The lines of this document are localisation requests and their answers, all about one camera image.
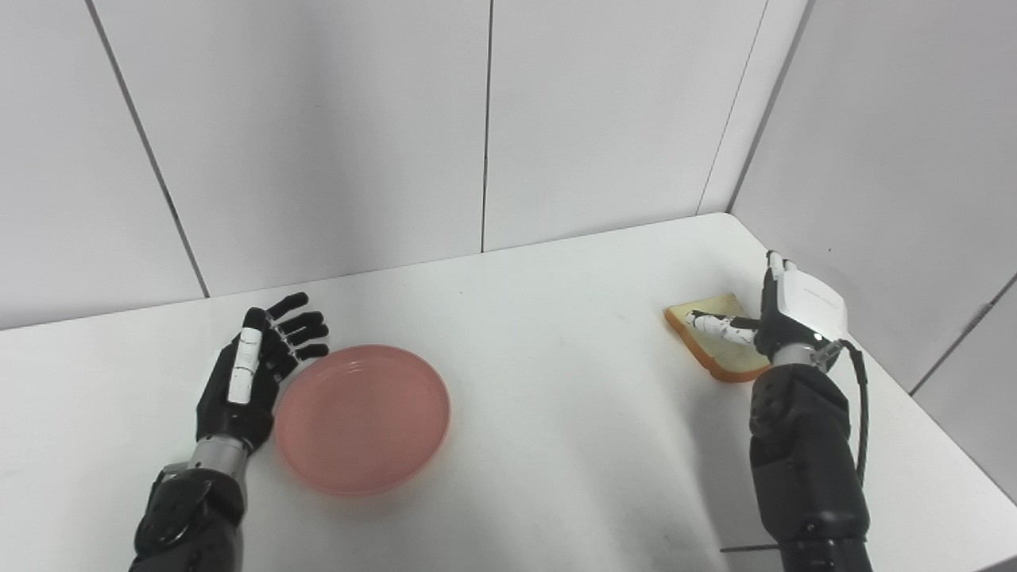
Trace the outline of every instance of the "pink dish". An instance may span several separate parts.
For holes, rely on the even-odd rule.
[[[367,345],[312,363],[283,396],[276,444],[309,487],[343,497],[407,481],[434,456],[448,430],[441,378],[406,350]]]

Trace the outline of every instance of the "robotic hand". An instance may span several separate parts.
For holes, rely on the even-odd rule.
[[[760,320],[691,311],[685,322],[755,345],[773,367],[753,387],[750,462],[763,525],[787,572],[872,572],[865,552],[869,509],[861,484],[869,433],[861,352],[842,337],[844,300],[780,254],[767,253]],[[827,376],[847,348],[861,396],[858,460],[844,394]]]
[[[324,344],[302,345],[328,334],[320,312],[277,322],[307,301],[301,292],[267,310],[250,308],[240,334],[220,351],[197,404],[194,454],[165,467],[153,483],[131,572],[240,569],[247,458],[272,434],[280,382],[299,362],[328,353]]]

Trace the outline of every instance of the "black cable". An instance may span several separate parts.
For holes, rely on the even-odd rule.
[[[841,340],[840,343],[847,348],[851,364],[854,365],[854,377],[858,380],[858,406],[861,409],[861,418],[858,421],[858,461],[855,472],[858,474],[858,482],[864,483],[865,462],[869,459],[869,374],[865,373],[865,360],[861,350],[847,340]]]
[[[750,545],[747,547],[731,547],[720,549],[720,554],[731,554],[736,552],[763,552],[779,550],[780,545]]]

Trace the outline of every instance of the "white table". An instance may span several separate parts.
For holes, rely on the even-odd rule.
[[[773,553],[718,553],[768,540],[751,386],[712,381],[662,318],[725,291],[752,305],[764,252],[709,215],[0,332],[3,567],[125,570],[152,478],[190,454],[215,352],[248,306],[305,289],[334,349],[427,359],[452,430],[424,473],[356,503],[298,484],[270,443],[249,469],[245,572],[777,571]],[[1017,554],[1017,507],[869,366],[877,571],[971,572]],[[833,377],[855,407],[848,360]]]

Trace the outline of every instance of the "black finger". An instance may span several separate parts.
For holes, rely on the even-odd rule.
[[[279,331],[284,334],[292,334],[301,328],[310,328],[318,324],[324,324],[324,316],[320,311],[305,311],[292,320],[280,323]]]
[[[324,344],[310,344],[298,349],[296,354],[297,359],[301,361],[315,357],[324,357],[328,355],[328,346]]]
[[[307,297],[306,292],[297,292],[296,294],[290,294],[289,296],[286,296],[285,298],[280,300],[279,303],[268,308],[268,316],[271,316],[273,320],[279,320],[280,318],[283,318],[283,316],[285,316],[286,312],[292,311],[302,305],[307,304],[310,298]]]
[[[253,328],[258,332],[263,332],[266,322],[266,314],[259,307],[252,307],[244,314],[244,328]]]
[[[261,337],[261,359],[264,360],[265,357],[274,354],[280,349],[287,351],[286,344],[283,343],[283,337],[279,335],[279,332],[277,332],[275,328],[268,328]]]
[[[304,342],[309,342],[314,338],[323,338],[328,335],[328,327],[324,324],[318,324],[317,326],[310,326],[304,328],[303,330],[298,330],[295,334],[291,334],[286,337],[286,341],[290,343],[291,346],[299,346]]]

